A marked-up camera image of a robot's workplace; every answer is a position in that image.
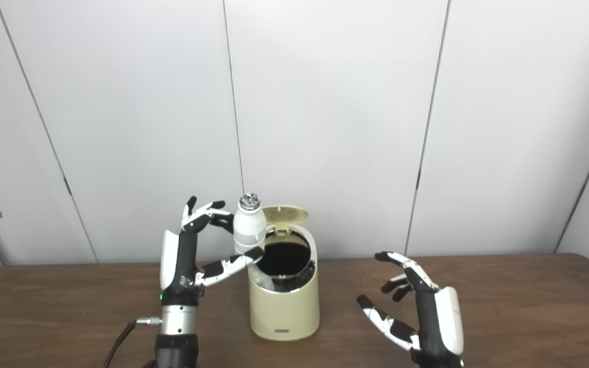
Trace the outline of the white and black right hand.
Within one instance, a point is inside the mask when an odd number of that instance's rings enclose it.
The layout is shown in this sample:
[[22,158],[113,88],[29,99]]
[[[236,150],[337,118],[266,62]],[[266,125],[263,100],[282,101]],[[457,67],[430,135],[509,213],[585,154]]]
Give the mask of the white and black right hand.
[[464,333],[458,293],[453,287],[440,287],[416,261],[392,251],[374,254],[381,262],[402,268],[403,273],[389,279],[381,293],[392,293],[395,302],[408,293],[415,294],[418,329],[388,315],[367,298],[357,297],[358,305],[388,340],[411,353],[419,367],[464,367]]

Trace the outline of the white and black left hand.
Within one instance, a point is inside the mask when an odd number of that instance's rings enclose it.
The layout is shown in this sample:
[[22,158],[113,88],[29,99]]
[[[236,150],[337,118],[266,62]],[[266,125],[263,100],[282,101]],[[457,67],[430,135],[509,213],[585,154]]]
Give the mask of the white and black left hand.
[[198,236],[207,226],[216,226],[232,233],[235,215],[225,211],[224,200],[210,202],[198,209],[196,196],[191,196],[183,210],[178,234],[164,233],[161,255],[162,307],[197,307],[208,286],[217,284],[257,263],[264,256],[264,247],[252,245],[248,250],[227,259],[198,268]]

